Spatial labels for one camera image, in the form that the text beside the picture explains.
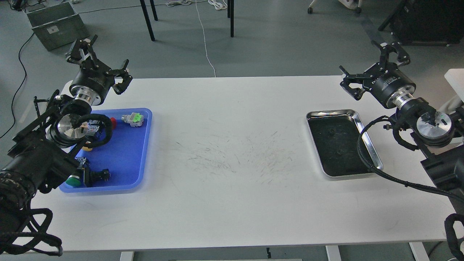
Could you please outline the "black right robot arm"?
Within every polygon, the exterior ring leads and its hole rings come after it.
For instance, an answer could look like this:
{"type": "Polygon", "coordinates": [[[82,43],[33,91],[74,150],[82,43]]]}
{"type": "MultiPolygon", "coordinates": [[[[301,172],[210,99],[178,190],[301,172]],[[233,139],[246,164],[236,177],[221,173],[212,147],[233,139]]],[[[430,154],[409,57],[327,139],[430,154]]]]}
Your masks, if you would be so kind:
{"type": "Polygon", "coordinates": [[[430,151],[431,148],[445,147],[456,137],[463,137],[463,107],[444,113],[430,106],[425,99],[415,98],[416,84],[399,69],[410,63],[410,56],[401,43],[372,41],[372,44],[381,52],[379,61],[363,73],[351,74],[339,66],[344,74],[340,85],[355,100],[360,100],[368,92],[384,108],[396,109],[393,115],[378,117],[362,129],[356,141],[361,161],[380,177],[405,187],[446,196],[463,205],[463,197],[452,193],[455,189],[463,189],[463,145],[440,154],[430,151]],[[434,186],[401,180],[368,162],[361,151],[361,141],[367,130],[379,122],[386,122],[384,128],[392,131],[393,138],[400,146],[412,151],[420,150],[424,154],[426,158],[421,164],[434,186]]]}

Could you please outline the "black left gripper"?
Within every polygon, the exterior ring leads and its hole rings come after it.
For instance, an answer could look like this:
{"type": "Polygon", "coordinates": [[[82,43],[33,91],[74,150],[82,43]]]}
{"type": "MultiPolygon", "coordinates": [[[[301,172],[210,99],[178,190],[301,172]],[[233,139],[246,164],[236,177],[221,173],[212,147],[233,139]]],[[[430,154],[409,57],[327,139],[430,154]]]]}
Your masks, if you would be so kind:
{"type": "Polygon", "coordinates": [[[92,47],[97,38],[98,35],[95,34],[91,39],[77,39],[65,54],[66,62],[80,67],[69,87],[69,92],[76,97],[81,88],[93,91],[96,94],[93,105],[101,105],[111,87],[117,95],[123,94],[133,79],[127,69],[128,59],[123,61],[120,69],[111,69],[98,61],[92,47]]]}

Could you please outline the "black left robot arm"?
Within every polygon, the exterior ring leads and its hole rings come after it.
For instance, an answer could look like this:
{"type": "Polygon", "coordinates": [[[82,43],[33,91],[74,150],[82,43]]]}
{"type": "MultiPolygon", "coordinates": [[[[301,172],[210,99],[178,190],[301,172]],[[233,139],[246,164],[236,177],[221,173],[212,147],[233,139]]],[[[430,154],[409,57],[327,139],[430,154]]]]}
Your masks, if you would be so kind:
{"type": "Polygon", "coordinates": [[[77,157],[84,147],[107,144],[116,122],[103,114],[92,113],[110,90],[123,94],[132,81],[126,59],[120,69],[111,69],[93,50],[93,38],[77,39],[65,59],[79,65],[69,88],[70,95],[56,90],[46,111],[13,138],[8,151],[11,162],[1,169],[1,253],[13,255],[28,251],[61,256],[62,241],[47,233],[53,212],[33,209],[30,202],[37,192],[49,193],[69,177],[83,179],[85,185],[107,180],[109,171],[91,171],[87,160],[77,157]]]}

